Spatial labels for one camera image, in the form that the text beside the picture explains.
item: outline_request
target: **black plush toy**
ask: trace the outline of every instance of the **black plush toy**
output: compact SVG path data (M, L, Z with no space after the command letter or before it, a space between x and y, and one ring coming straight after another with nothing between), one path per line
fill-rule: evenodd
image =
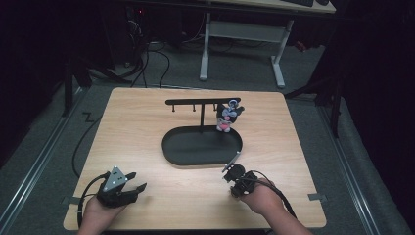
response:
M238 101L231 100L229 101L229 107L226 108L224 105L219 104L217 106L217 127L218 131L229 132L231 130L231 124L236 121L238 116L245 109L244 107L239 107Z

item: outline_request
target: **metal desk leg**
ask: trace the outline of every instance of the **metal desk leg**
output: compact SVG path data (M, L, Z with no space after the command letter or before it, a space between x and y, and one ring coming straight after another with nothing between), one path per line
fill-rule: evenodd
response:
M210 13L207 13L207 22L205 28L205 47L202 55L201 76L200 80L208 79L208 40L210 35Z
M280 68L280 60L281 56L283 55L284 48L287 44L288 37L290 36L291 28L293 27L293 20L288 21L287 27L284 30L283 38L280 43L280 48L278 50L278 54L276 56L271 57L272 68L274 68L275 79L277 80L277 86L280 88L285 87L285 82L283 78L283 74L281 74Z

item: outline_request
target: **desk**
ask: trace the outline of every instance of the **desk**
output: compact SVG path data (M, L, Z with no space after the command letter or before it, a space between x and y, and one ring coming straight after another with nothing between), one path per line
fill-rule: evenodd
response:
M329 2L327 6L322 6L314 1L312 7L304 7L298 4L292 4L279 0L210 0L208 3L227 3L227 4L240 4L247 6L265 7L265 8L278 8L289 11L303 11L311 13L328 13L334 14L336 8ZM285 87L283 74L281 73L280 60L284 52L284 48L287 44L288 37L293 26L294 20L289 20L285 27L277 26L265 26L248 23L229 23L223 21L211 21L210 13L207 13L207 20L205 26L205 47L202 55L201 74L200 80L208 79L208 44L211 36L227 37L245 40L256 40L279 43L278 50L275 52L275 56L271 57L271 65L274 69L275 79L277 85L280 88Z
M162 153L161 141L170 129L198 125L200 119L200 107L193 112L192 106L177 106L173 112L165 100L227 97L241 98L245 107L233 124L244 141L237 164L273 180L305 226L324 226L320 202L307 196L316 189L285 98L276 92L116 88L74 196L80 197L93 178L117 165L124 173L137 172L124 191L145 182L148 186L111 229L269 228L260 215L230 196L231 184L222 179L224 165L177 166ZM216 125L215 114L206 106L205 125ZM97 192L100 183L89 193ZM76 209L69 206L65 229L77 229Z

